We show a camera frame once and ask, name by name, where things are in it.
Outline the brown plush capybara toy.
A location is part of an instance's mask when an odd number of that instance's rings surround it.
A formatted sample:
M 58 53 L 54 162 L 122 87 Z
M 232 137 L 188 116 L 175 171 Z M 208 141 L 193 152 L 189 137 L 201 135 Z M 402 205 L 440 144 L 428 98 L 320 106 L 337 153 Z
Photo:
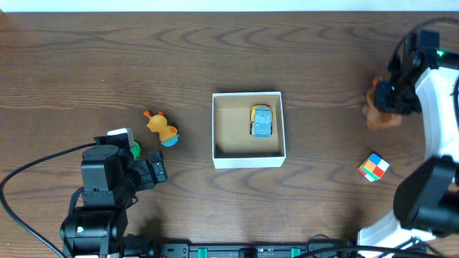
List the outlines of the brown plush capybara toy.
M 370 130 L 393 128 L 402 124 L 402 116 L 394 113 L 380 112 L 374 106 L 374 97 L 377 84 L 382 81 L 381 77 L 375 77 L 372 88 L 366 93 L 366 104 L 362 108 L 362 113 L 366 116 L 366 124 Z

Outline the yellow grey toy truck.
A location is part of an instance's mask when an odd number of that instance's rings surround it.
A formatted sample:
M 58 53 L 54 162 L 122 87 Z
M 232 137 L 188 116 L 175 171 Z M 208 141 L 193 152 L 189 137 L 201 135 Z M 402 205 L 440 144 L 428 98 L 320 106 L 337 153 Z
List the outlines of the yellow grey toy truck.
M 272 135 L 273 112 L 269 105 L 254 105 L 250 112 L 250 134 L 254 138 L 269 138 Z

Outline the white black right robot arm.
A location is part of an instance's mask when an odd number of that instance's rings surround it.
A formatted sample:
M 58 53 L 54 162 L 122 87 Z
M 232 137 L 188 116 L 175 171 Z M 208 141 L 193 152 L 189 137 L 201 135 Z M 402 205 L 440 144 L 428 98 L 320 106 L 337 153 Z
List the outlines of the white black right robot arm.
M 363 228 L 363 246 L 408 249 L 458 233 L 458 53 L 440 48 L 438 32 L 416 30 L 389 63 L 389 80 L 375 79 L 363 113 L 371 129 L 422 114 L 425 161 L 397 187 L 393 209 Z

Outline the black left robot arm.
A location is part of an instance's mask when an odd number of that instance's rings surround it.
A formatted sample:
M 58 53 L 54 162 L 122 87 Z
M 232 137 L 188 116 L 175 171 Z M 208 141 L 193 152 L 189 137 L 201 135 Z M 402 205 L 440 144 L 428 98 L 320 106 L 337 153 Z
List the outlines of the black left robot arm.
M 161 151 L 137 161 L 131 151 L 97 145 L 82 155 L 83 205 L 69 211 L 60 236 L 66 257 L 153 257 L 153 242 L 125 236 L 136 193 L 167 180 Z

